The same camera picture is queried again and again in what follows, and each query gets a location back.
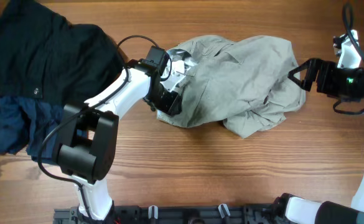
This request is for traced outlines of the khaki cargo shorts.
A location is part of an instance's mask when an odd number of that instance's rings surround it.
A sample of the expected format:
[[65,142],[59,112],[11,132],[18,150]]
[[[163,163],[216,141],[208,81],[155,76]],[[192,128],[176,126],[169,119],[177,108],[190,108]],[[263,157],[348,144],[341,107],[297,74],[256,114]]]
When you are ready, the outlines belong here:
[[195,37],[169,49],[173,61],[182,60],[182,111],[157,118],[181,128],[221,121],[247,138],[282,123],[297,111],[306,94],[288,79],[297,67],[292,44],[259,35],[234,42],[219,35]]

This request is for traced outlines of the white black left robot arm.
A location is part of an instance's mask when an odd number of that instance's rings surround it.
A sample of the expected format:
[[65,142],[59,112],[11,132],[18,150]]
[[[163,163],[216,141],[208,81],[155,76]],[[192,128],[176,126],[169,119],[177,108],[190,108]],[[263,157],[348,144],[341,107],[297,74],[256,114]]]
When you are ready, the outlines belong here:
[[181,112],[183,61],[133,61],[107,89],[82,104],[64,107],[53,160],[74,184],[79,204],[56,209],[54,223],[132,223],[140,211],[116,208],[106,176],[116,152],[121,118],[139,101],[163,114]]

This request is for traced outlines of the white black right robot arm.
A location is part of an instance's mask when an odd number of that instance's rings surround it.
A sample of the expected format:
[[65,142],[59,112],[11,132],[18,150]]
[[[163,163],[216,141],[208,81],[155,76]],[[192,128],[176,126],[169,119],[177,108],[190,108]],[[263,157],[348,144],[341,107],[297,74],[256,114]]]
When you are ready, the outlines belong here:
[[[311,58],[291,70],[288,79],[305,91],[316,85],[317,92],[337,99],[333,110],[344,114],[337,108],[341,103],[364,99],[364,54],[357,37],[355,30],[347,29],[344,35],[334,38],[334,48],[339,51],[337,63]],[[357,114],[363,113],[364,108],[357,111]],[[282,194],[269,212],[273,218],[286,223],[364,223],[364,176],[348,207]]]

